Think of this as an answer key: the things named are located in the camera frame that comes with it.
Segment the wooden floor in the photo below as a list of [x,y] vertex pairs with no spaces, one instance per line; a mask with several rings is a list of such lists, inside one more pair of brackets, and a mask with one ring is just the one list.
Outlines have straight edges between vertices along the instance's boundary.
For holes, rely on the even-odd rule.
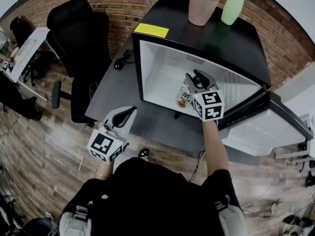
[[[57,64],[51,65],[44,79],[36,81],[35,90],[50,99],[57,80],[63,82],[62,90],[71,92],[72,80]],[[32,96],[28,91],[19,90],[24,96]],[[27,219],[42,217],[46,211],[57,219],[65,204],[95,174],[98,161],[86,149],[93,129],[71,121],[67,100],[61,100],[58,109],[52,109],[50,102],[37,100],[37,103],[43,110],[42,120],[36,122],[18,116],[4,144],[0,144],[4,163],[0,185],[16,199],[18,212]],[[15,112],[7,112],[0,125],[0,134],[7,131],[16,117]],[[144,147],[152,150],[151,162],[182,173],[187,179],[191,177],[196,158],[138,137],[133,137],[130,150],[117,159],[115,167],[136,156]],[[307,205],[314,188],[303,187],[307,172],[299,173],[299,169],[300,166],[286,165],[282,160],[276,162],[272,156],[262,158],[259,166],[230,163],[236,193],[244,207],[248,235],[279,235],[284,214],[271,214],[273,202],[291,202],[300,208]],[[205,178],[203,161],[194,182],[201,184]]]

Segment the desk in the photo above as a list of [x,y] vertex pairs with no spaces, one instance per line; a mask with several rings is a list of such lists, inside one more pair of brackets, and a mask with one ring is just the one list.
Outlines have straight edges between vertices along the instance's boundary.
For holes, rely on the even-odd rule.
[[[114,61],[120,58],[126,49],[133,50],[131,36],[119,50]],[[204,149],[202,122],[199,119],[184,114],[174,119],[174,110],[141,101],[135,64],[126,63],[123,69],[118,71],[114,69],[113,63],[98,86],[85,113],[86,116],[104,121],[106,115],[113,109],[136,106],[138,114],[131,134],[189,153],[197,154]],[[230,161],[249,165],[259,164],[259,156],[251,156],[225,147]]]
[[44,101],[48,101],[46,98],[35,92],[33,89],[25,85],[22,80],[20,80],[20,76],[22,72],[24,71],[25,67],[35,54],[35,52],[38,50],[38,48],[41,46],[41,44],[46,40],[47,33],[49,32],[49,29],[47,27],[38,27],[36,30],[28,37],[28,39],[25,41],[21,49],[18,51],[14,61],[14,67],[13,70],[10,71],[7,69],[5,71],[5,75],[10,78],[14,83],[19,83],[23,87],[25,87],[27,90],[31,91],[33,94],[38,96]]

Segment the office chair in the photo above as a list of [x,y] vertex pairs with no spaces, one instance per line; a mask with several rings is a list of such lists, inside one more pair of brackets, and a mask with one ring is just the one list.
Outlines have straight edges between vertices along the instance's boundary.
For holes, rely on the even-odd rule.
[[61,82],[52,91],[52,108],[60,98],[71,100],[73,122],[93,123],[85,116],[90,103],[91,86],[99,85],[112,60],[108,52],[108,17],[93,12],[88,0],[70,0],[48,15],[47,41],[60,57],[69,77],[75,77],[71,95],[61,91]]

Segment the brick wall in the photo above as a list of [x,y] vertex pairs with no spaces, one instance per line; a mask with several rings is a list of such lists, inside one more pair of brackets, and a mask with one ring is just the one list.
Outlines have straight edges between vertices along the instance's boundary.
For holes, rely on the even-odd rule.
[[[0,26],[14,42],[9,24],[23,16],[34,29],[45,26],[47,15],[68,0],[19,0],[0,18]],[[109,49],[113,57],[157,0],[89,0],[94,11],[110,19]],[[226,0],[220,0],[223,8]],[[280,87],[315,60],[315,45],[296,20],[273,0],[245,0],[240,16],[254,25],[268,62],[272,86]]]

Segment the black desk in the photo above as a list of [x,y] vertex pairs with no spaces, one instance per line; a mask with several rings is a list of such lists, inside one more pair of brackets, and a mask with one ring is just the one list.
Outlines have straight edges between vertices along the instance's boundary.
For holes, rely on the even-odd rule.
[[[114,61],[120,58],[126,49],[133,49],[131,37],[117,53]],[[136,106],[138,114],[131,133],[150,141],[178,148],[190,153],[204,149],[202,123],[199,119],[180,115],[174,119],[175,111],[149,102],[141,101],[135,64],[125,64],[121,71],[115,70],[113,63],[104,75],[86,115],[103,121],[113,109],[124,106]],[[260,157],[251,156],[227,147],[229,160],[257,165]]]

